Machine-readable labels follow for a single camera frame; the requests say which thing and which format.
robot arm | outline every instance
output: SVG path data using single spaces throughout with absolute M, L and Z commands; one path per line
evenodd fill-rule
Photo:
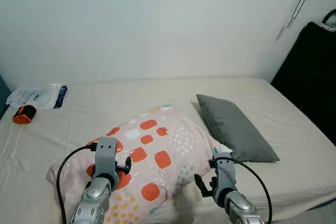
M 101 137 L 98 140 L 96 164 L 92 182 L 89 182 L 82 194 L 71 223 L 73 224 L 101 224 L 104 214 L 109 208 L 111 193 L 119 184 L 118 171 L 129 173 L 131 158 L 128 157 L 125 166 L 118 166 L 115 160 L 117 140 L 112 137 Z
M 233 224 L 265 224 L 257 214 L 256 207 L 235 186 L 235 168 L 232 161 L 218 160 L 220 157 L 231 158 L 230 153 L 215 153 L 209 160 L 211 168 L 215 168 L 216 177 L 212 177 L 209 191 L 200 175 L 195 174 L 195 182 L 203 197 L 212 196 L 216 204 L 225 209 Z

paper document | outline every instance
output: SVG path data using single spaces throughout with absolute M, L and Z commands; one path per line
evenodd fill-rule
M 14 108 L 32 105 L 36 109 L 52 109 L 55 106 L 61 86 L 51 86 L 44 89 L 17 88 L 7 98 L 6 104 Z

white wall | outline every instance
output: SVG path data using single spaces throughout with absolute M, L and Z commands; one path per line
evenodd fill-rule
M 179 76 L 270 80 L 291 46 L 275 39 L 295 1 L 0 0 L 0 73 L 10 88 Z

black furniture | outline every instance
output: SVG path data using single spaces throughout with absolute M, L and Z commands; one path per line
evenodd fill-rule
M 271 85 L 336 145 L 336 31 L 310 22 Z
M 0 118 L 3 116 L 8 106 L 5 104 L 10 91 L 0 76 Z

white bed sheet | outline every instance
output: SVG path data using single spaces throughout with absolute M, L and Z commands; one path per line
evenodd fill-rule
M 264 180 L 274 220 L 292 217 L 336 198 L 336 147 L 266 81 L 260 79 L 125 80 L 69 86 L 59 110 L 38 111 L 30 124 L 0 121 L 0 216 L 2 223 L 60 223 L 50 165 L 71 150 L 156 105 L 174 104 L 205 128 L 195 94 L 235 102 L 274 148 L 280 161 L 247 163 Z M 212 173 L 204 176 L 210 181 Z M 258 181 L 236 165 L 237 188 L 267 220 L 267 201 Z M 148 223 L 226 223 L 211 198 L 194 183 L 168 199 Z

